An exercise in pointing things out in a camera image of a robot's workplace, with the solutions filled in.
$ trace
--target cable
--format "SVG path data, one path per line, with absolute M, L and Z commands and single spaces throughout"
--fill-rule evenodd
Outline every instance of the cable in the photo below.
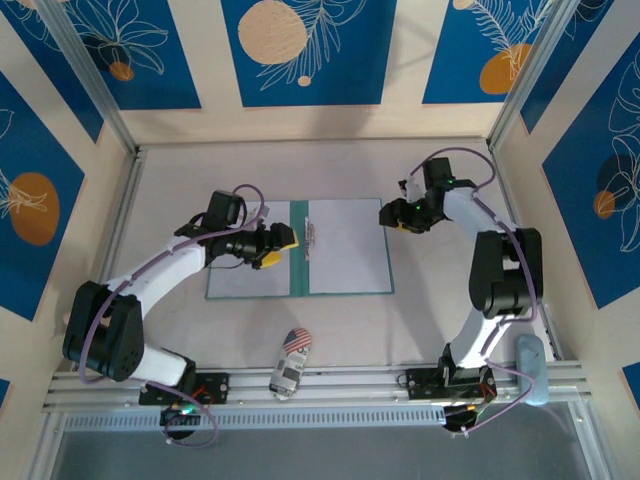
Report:
M 489 385 L 486 385 L 484 383 L 480 384 L 480 388 L 482 388 L 484 391 L 490 393 L 491 395 L 493 395 L 494 397 L 497 397 L 498 394 L 495 392 L 495 390 L 493 388 L 491 388 Z
M 496 370 L 501 370 L 501 371 L 503 371 L 505 373 L 510 373 L 512 375 L 516 375 L 516 376 L 519 376 L 519 377 L 522 377 L 522 378 L 526 378 L 529 381 L 529 387 L 527 388 L 527 390 L 524 393 L 522 393 L 518 398 L 516 398 L 513 402 L 511 402 L 509 405 L 504 407 L 502 410 L 499 410 L 498 412 L 494 413 L 492 416 L 490 416 L 486 420 L 483 420 L 482 422 L 474 425 L 473 427 L 470 427 L 468 429 L 463 429 L 461 432 L 456 434 L 456 435 L 464 435 L 464 436 L 469 435 L 471 432 L 473 432 L 473 431 L 477 430 L 478 428 L 486 425 L 490 421 L 500 417 L 501 415 L 504 415 L 509 410 L 514 408 L 516 405 L 521 403 L 533 391 L 533 387 L 535 385 L 535 380 L 533 379 L 533 377 L 531 377 L 530 375 L 527 375 L 524 372 L 520 372 L 520 371 L 518 371 L 518 370 L 516 370 L 514 368 L 504 367 L 504 366 L 502 366 L 502 365 L 500 365 L 498 363 L 492 362 L 488 358 L 487 351 L 489 350 L 489 347 L 493 343 L 493 340 L 499 334 L 500 330 L 505 328 L 506 325 L 511 324 L 511 323 L 531 323 L 538 316 L 538 300 L 537 300 L 537 296 L 536 296 L 535 285 L 533 283 L 533 276 L 531 275 L 531 269 L 529 268 L 529 264 L 527 263 L 527 259 L 526 259 L 525 255 L 524 255 L 522 247 L 520 246 L 520 242 L 518 242 L 518 239 L 516 238 L 515 234 L 511 231 L 511 229 L 509 229 L 509 227 L 507 227 L 507 225 L 505 225 L 504 222 L 501 221 L 498 218 L 497 214 L 487 204 L 485 204 L 482 200 L 480 200 L 478 198 L 478 196 L 477 196 L 477 194 L 475 194 L 475 192 L 474 192 L 474 195 L 473 195 L 473 201 L 487 215 L 489 215 L 493 219 L 493 221 L 496 223 L 496 225 L 498 225 L 501 229 L 503 229 L 505 231 L 505 233 L 507 234 L 507 236 L 509 237 L 509 240 L 513 244 L 513 248 L 515 249 L 516 254 L 518 256 L 518 260 L 520 261 L 520 265 L 522 266 L 522 271 L 524 273 L 524 278 L 525 278 L 525 281 L 527 283 L 527 290 L 529 291 L 529 298 L 531 298 L 531 314 L 528 317 L 525 317 L 525 318 L 520 318 L 520 319 L 513 318 L 513 319 L 510 319 L 510 320 L 501 320 L 500 322 L 498 322 L 498 324 L 496 325 L 494 330 L 491 332 L 491 334 L 487 337 L 487 340 L 485 341 L 484 345 L 482 346 L 482 349 L 480 350 L 480 355 L 482 356 L 483 360 L 487 363 L 487 365 L 489 365 L 491 368 L 494 368 Z
M 501 370 L 503 372 L 510 373 L 512 375 L 516 375 L 516 376 L 520 376 L 520 377 L 526 378 L 527 380 L 529 380 L 529 388 L 527 388 L 527 390 L 522 395 L 520 395 L 518 398 L 516 398 L 513 402 L 511 402 L 509 405 L 507 405 L 505 408 L 503 408 L 502 410 L 498 411 L 497 413 L 495 413 L 491 417 L 489 417 L 486 420 L 474 425 L 471 428 L 463 429 L 461 432 L 458 433 L 458 435 L 462 434 L 462 435 L 467 436 L 471 432 L 473 432 L 473 431 L 477 430 L 478 428 L 482 427 L 483 425 L 486 425 L 491 420 L 493 420 L 495 418 L 498 418 L 499 416 L 501 416 L 501 415 L 505 414 L 506 412 L 508 412 L 509 410 L 511 410 L 513 407 L 515 407 L 516 405 L 521 403 L 525 398 L 527 398 L 529 396 L 529 394 L 531 393 L 531 391 L 533 390 L 533 387 L 535 385 L 535 380 L 530 375 L 527 375 L 524 372 L 519 372 L 518 370 L 515 370 L 513 368 L 504 367 L 504 366 L 502 366 L 500 364 L 492 362 L 491 360 L 489 360 L 489 358 L 487 356 L 487 351 L 489 350 L 489 347 L 493 343 L 493 341 L 496 338 L 496 336 L 500 333 L 500 330 L 505 328 L 505 326 L 507 326 L 508 324 L 533 322 L 538 316 L 538 300 L 537 300 L 537 296 L 536 296 L 535 285 L 533 283 L 533 276 L 531 275 L 531 269 L 529 268 L 529 264 L 527 263 L 527 259 L 526 259 L 525 255 L 524 255 L 524 252 L 522 251 L 522 247 L 520 246 L 520 242 L 518 242 L 518 239 L 516 238 L 515 234 L 509 229 L 509 227 L 507 227 L 504 224 L 504 222 L 502 222 L 498 218 L 498 215 L 487 204 L 485 204 L 482 200 L 480 200 L 480 198 L 478 198 L 478 195 L 477 195 L 478 191 L 481 190 L 482 188 L 486 187 L 487 185 L 489 185 L 491 182 L 493 182 L 495 180 L 496 176 L 497 176 L 497 170 L 496 170 L 495 165 L 493 164 L 493 162 L 486 155 L 484 155 L 483 153 L 478 152 L 477 150 L 474 150 L 472 148 L 467 148 L 467 147 L 446 147 L 446 148 L 442 148 L 440 150 L 436 150 L 431 155 L 429 155 L 425 160 L 420 162 L 420 164 L 411 171 L 410 175 L 414 175 L 418 170 L 420 170 L 424 166 L 425 163 L 431 161 L 437 155 L 439 155 L 441 153 L 444 153 L 444 152 L 451 152 L 451 151 L 461 151 L 461 152 L 467 152 L 467 153 L 471 153 L 473 155 L 476 155 L 476 156 L 480 157 L 482 160 L 484 160 L 485 163 L 487 165 L 489 165 L 489 168 L 491 168 L 491 177 L 488 180 L 486 180 L 485 182 L 482 182 L 480 185 L 478 185 L 475 188 L 475 190 L 473 191 L 473 194 L 472 194 L 472 199 L 487 215 L 489 215 L 489 217 L 491 217 L 491 219 L 494 221 L 494 223 L 498 227 L 500 227 L 501 229 L 504 230 L 504 232 L 509 237 L 509 241 L 513 244 L 513 248 L 516 251 L 516 254 L 518 256 L 518 260 L 520 261 L 520 265 L 522 266 L 522 271 L 524 273 L 525 281 L 527 283 L 527 290 L 529 292 L 529 298 L 531 298 L 531 314 L 529 315 L 529 317 L 521 318 L 521 319 L 513 318 L 513 319 L 510 319 L 510 320 L 502 320 L 501 322 L 499 322 L 498 325 L 496 325 L 495 329 L 487 337 L 487 340 L 485 341 L 484 345 L 482 346 L 482 349 L 480 350 L 480 355 L 482 356 L 483 360 L 487 363 L 487 365 L 489 365 L 491 368 L 495 368 L 496 370 Z
M 240 223 L 240 226 L 243 227 L 245 222 L 247 221 L 247 204 L 244 201 L 244 198 L 242 199 L 242 223 Z
M 213 425 L 213 435 L 208 440 L 201 443 L 181 443 L 181 442 L 176 442 L 171 437 L 169 437 L 169 430 L 168 430 L 169 425 L 167 424 L 165 425 L 163 433 L 168 444 L 177 445 L 179 447 L 185 447 L 185 448 L 205 448 L 216 443 L 216 441 L 218 440 L 218 434 L 219 434 L 220 428 L 218 425 L 218 420 L 216 419 L 215 415 L 211 413 L 207 407 L 202 405 L 198 400 L 195 399 L 195 397 L 191 395 L 187 395 L 186 393 L 182 393 L 180 390 L 176 390 L 175 388 L 168 387 L 166 385 L 163 385 L 161 383 L 154 382 L 151 380 L 147 382 L 147 385 L 150 385 L 152 387 L 159 388 L 160 390 L 164 390 L 165 392 L 177 395 L 182 399 L 186 400 L 187 402 L 194 404 L 198 408 L 198 410 L 200 410 L 209 418 L 209 420 L 211 421 L 211 424 Z
M 204 212 L 200 212 L 196 215 L 194 215 L 193 217 L 191 217 L 191 220 L 189 220 L 189 223 L 195 225 L 195 223 L 200 220 L 202 217 L 204 217 Z
M 234 268 L 238 268 L 244 265 L 244 260 L 241 260 L 240 263 L 236 263 L 230 267 L 209 267 L 209 270 L 233 270 Z
M 251 220 L 249 220 L 246 224 L 243 224 L 242 226 L 240 226 L 239 228 L 232 228 L 229 230 L 224 230 L 224 231 L 220 231 L 220 232 L 210 232 L 210 233 L 206 233 L 204 235 L 200 235 L 198 237 L 194 237 L 194 238 L 190 238 L 188 240 L 185 240 L 184 242 L 181 242 L 179 244 L 177 244 L 175 247 L 173 247 L 172 250 L 165 250 L 164 252 L 156 255 L 154 258 L 152 258 L 151 260 L 149 260 L 147 263 L 145 263 L 142 267 L 140 267 L 138 270 L 136 270 L 132 275 L 131 275 L 131 279 L 130 280 L 125 280 L 123 281 L 120 285 L 118 285 L 113 292 L 111 292 L 111 294 L 107 297 L 107 299 L 105 300 L 105 302 L 102 304 L 102 306 L 100 307 L 100 309 L 98 310 L 98 312 L 96 313 L 96 316 L 94 317 L 93 321 L 91 322 L 91 326 L 89 327 L 89 331 L 87 332 L 87 336 L 85 338 L 84 344 L 82 345 L 82 352 L 80 354 L 80 363 L 79 363 L 79 367 L 78 367 L 78 376 L 80 377 L 80 381 L 82 383 L 84 383 L 85 385 L 91 385 L 94 383 L 98 383 L 102 380 L 104 380 L 106 377 L 104 376 L 100 376 L 97 378 L 93 378 L 93 379 L 89 379 L 87 378 L 87 358 L 89 356 L 89 349 L 91 348 L 91 343 L 93 342 L 93 337 L 96 334 L 96 331 L 98 329 L 98 325 L 100 325 L 100 322 L 102 320 L 102 318 L 104 317 L 107 309 L 111 306 L 111 303 L 113 303 L 113 301 L 116 299 L 116 297 L 118 295 L 120 295 L 120 293 L 122 293 L 123 290 L 125 290 L 127 287 L 130 287 L 131 285 L 133 285 L 133 283 L 140 278 L 140 276 L 144 275 L 146 272 L 148 272 L 151 268 L 153 268 L 155 265 L 157 265 L 159 262 L 161 262 L 162 260 L 164 260 L 165 258 L 167 258 L 170 255 L 173 255 L 176 251 L 182 250 L 183 248 L 188 247 L 189 245 L 193 245 L 195 243 L 198 243 L 202 240 L 207 240 L 209 238 L 215 238 L 215 237 L 223 237 L 225 235 L 231 235 L 233 233 L 237 233 L 239 231 L 242 230 L 248 230 L 249 228 L 251 228 L 253 225 L 255 225 L 259 220 L 260 217 L 262 216 L 262 212 L 264 211 L 264 195 L 262 194 L 262 192 L 260 191 L 260 189 L 258 189 L 258 187 L 248 184 L 248 183 L 243 183 L 242 185 L 238 185 L 236 188 L 233 189 L 232 193 L 236 193 L 239 190 L 243 189 L 243 188 L 249 188 L 251 190 L 253 190 L 254 192 L 256 192 L 258 194 L 258 197 L 260 197 L 260 206 L 258 207 L 258 213 L 256 214 L 256 216 L 254 218 L 252 218 Z M 131 380 L 137 380 L 137 381 L 142 381 L 144 382 L 144 379 L 135 379 L 132 378 Z M 174 395 L 178 395 L 179 397 L 183 398 L 184 400 L 186 400 L 187 402 L 193 403 L 194 405 L 196 405 L 207 417 L 209 417 L 209 419 L 211 420 L 215 431 L 214 431 L 214 435 L 212 437 L 211 440 L 204 442 L 203 444 L 195 444 L 196 448 L 201 448 L 203 446 L 208 446 L 208 445 L 212 445 L 217 437 L 218 437 L 218 424 L 217 421 L 215 419 L 215 417 L 213 416 L 213 414 L 211 412 L 209 412 L 208 409 L 204 408 L 204 406 L 202 404 L 200 404 L 200 402 L 198 402 L 195 398 L 187 395 L 186 393 L 182 393 L 172 387 L 169 387 L 167 385 L 162 385 L 161 383 L 157 383 L 157 382 L 153 382 L 153 381 L 147 381 L 146 382 L 148 385 L 151 385 L 153 387 L 159 388 L 161 390 L 164 390 L 166 392 L 169 393 L 173 393 Z M 180 446 L 194 446 L 194 445 L 186 445 L 186 444 L 176 444 L 176 445 L 180 445 Z
M 453 407 L 455 410 L 450 412 L 445 412 L 445 417 L 454 417 L 456 415 L 460 415 L 461 413 L 473 412 L 476 409 L 475 405 L 462 405 L 461 407 Z
M 425 163 L 430 162 L 431 160 L 433 160 L 437 155 L 440 155 L 441 153 L 444 152 L 467 152 L 467 153 L 471 153 L 477 157 L 480 157 L 482 160 L 485 161 L 485 163 L 487 165 L 489 165 L 489 168 L 491 169 L 491 177 L 489 177 L 488 180 L 482 182 L 480 185 L 478 185 L 476 187 L 476 191 L 486 187 L 487 185 L 489 185 L 491 182 L 493 182 L 496 179 L 497 176 L 497 171 L 496 171 L 496 167 L 493 164 L 493 162 L 491 161 L 491 159 L 489 157 L 487 157 L 484 153 L 481 153 L 477 150 L 474 150 L 473 148 L 467 148 L 467 147 L 446 147 L 446 148 L 441 148 L 440 150 L 436 150 L 435 152 L 433 152 L 431 155 L 429 155 L 427 158 L 425 158 L 422 162 L 420 162 L 418 164 L 418 166 L 416 168 L 414 168 L 413 170 L 411 170 L 411 173 L 409 175 L 414 175 L 418 170 L 420 170 Z

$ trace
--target white robotic arm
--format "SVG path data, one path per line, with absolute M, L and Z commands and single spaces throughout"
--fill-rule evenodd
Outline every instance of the white robotic arm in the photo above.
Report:
M 238 221 L 240 210 L 246 217 L 242 197 L 216 191 L 207 212 L 178 229 L 151 260 L 104 285 L 82 285 L 65 335 L 65 357 L 81 365 L 85 361 L 88 368 L 116 381 L 133 378 L 190 393 L 195 363 L 147 345 L 142 321 L 176 285 L 220 255 L 234 255 L 260 269 L 276 263 L 279 250 L 298 245 L 295 232 L 282 223 L 274 223 L 267 230 L 262 219 L 255 218 L 249 223 L 257 228 L 230 228 Z M 108 324 L 101 317 L 109 318 Z
M 503 233 L 504 230 L 496 225 L 494 219 L 473 200 L 475 191 L 471 187 L 461 187 L 450 190 L 444 195 L 444 215 L 460 227 L 475 240 L 480 232 L 495 231 Z M 515 230 L 516 226 L 507 220 L 502 220 L 508 228 Z M 467 321 L 458 336 L 451 341 L 451 357 L 459 368 L 480 368 L 486 364 L 480 351 L 489 335 L 495 330 L 496 325 L 505 319 L 514 318 L 512 313 L 486 318 L 484 313 L 472 308 Z M 507 330 L 510 323 L 504 323 L 499 334 L 495 335 L 486 352 L 490 355 L 495 346 Z
M 459 335 L 445 345 L 437 368 L 407 370 L 409 398 L 447 405 L 488 403 L 495 390 L 489 387 L 493 377 L 487 358 L 508 326 L 524 319 L 542 295 L 540 234 L 500 219 L 479 200 L 470 180 L 452 175 L 447 158 L 421 166 L 426 191 L 413 177 L 419 167 L 399 182 L 405 198 L 382 208 L 380 224 L 418 234 L 443 220 L 462 227 L 475 242 L 469 276 L 473 308 Z

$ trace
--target blue poster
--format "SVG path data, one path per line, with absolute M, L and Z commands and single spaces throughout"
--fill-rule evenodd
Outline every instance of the blue poster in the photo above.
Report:
M 598 308 L 640 286 L 640 35 L 543 164 Z
M 612 4 L 613 0 L 581 0 L 578 4 L 520 110 L 529 133 L 533 131 Z
M 0 74 L 0 306 L 33 320 L 83 179 Z
M 30 2 L 0 1 L 13 13 L 12 23 L 23 40 L 31 44 L 35 38 L 36 52 L 56 53 L 56 62 L 43 67 L 56 77 L 64 59 L 37 13 L 23 6 Z M 69 0 L 61 5 L 121 109 L 201 107 L 167 0 Z M 25 11 L 28 19 L 22 19 Z M 77 85 L 64 79 L 53 83 L 76 94 Z
M 636 401 L 636 406 L 640 409 L 640 362 L 627 365 L 622 369 L 622 373 L 627 379 L 629 390 L 631 390 L 631 395 Z
M 104 123 L 102 116 L 60 53 L 58 45 L 49 35 L 38 13 L 33 8 L 25 6 L 29 3 L 19 0 L 0 0 L 0 9 L 89 137 L 96 142 Z
M 451 0 L 423 103 L 503 101 L 552 4 Z
M 245 107 L 377 105 L 396 0 L 222 0 Z
M 4 403 L 7 393 L 9 393 L 9 382 L 0 378 L 0 411 L 2 410 L 2 404 Z

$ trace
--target american flag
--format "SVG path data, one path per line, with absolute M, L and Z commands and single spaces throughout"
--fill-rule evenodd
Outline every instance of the american flag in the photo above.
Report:
M 304 347 L 311 346 L 311 334 L 304 328 L 294 328 L 284 339 L 284 353 L 289 355 L 292 352 Z

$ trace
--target green clipboard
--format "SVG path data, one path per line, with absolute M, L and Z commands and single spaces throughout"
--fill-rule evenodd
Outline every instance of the green clipboard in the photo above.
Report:
M 282 298 L 317 295 L 383 295 L 395 292 L 389 246 L 378 224 L 380 199 L 266 202 L 266 224 L 288 223 L 298 248 L 263 269 L 232 268 L 238 259 L 217 258 L 209 267 L 206 298 Z M 248 202 L 249 212 L 257 207 Z

